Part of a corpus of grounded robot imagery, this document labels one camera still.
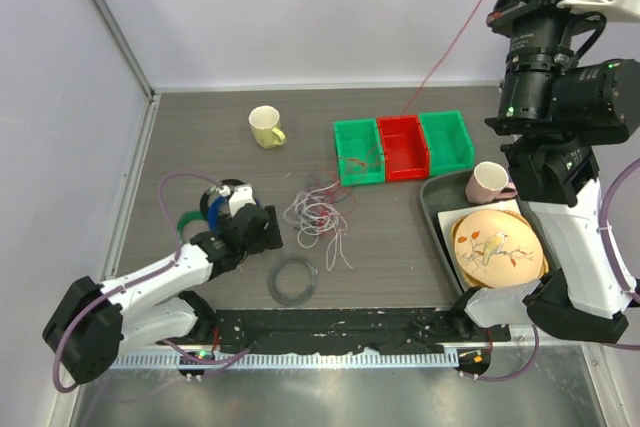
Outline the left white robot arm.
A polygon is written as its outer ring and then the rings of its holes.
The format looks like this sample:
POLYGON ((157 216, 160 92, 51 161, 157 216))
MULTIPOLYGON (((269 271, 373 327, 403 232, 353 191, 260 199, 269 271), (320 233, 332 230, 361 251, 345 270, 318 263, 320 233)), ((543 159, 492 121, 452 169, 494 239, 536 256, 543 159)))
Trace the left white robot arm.
POLYGON ((100 283, 88 276, 74 281, 42 333, 54 354, 55 388, 68 393, 97 379, 118 357, 150 344, 205 344, 215 315, 193 287, 235 270, 250 255, 282 246, 275 207, 247 204, 218 231, 195 235, 147 267, 100 283))

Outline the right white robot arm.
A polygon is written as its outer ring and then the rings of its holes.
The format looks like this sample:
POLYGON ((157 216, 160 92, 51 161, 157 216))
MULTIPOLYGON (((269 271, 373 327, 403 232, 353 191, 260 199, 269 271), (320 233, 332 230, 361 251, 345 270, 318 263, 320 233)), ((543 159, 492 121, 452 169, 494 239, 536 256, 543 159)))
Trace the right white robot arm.
POLYGON ((597 145, 626 142, 639 126, 639 64, 611 59, 582 65, 611 22, 634 22, 639 0, 497 0, 486 23, 510 42, 496 115, 487 124, 509 138, 502 150, 520 199, 551 252, 549 273, 492 286, 501 261, 514 276, 533 257, 515 234, 499 231, 495 248, 480 230, 459 228, 459 260, 477 280, 451 318, 472 342, 488 327, 531 324, 563 340, 613 344, 639 302, 637 280, 615 243, 602 190, 597 145))

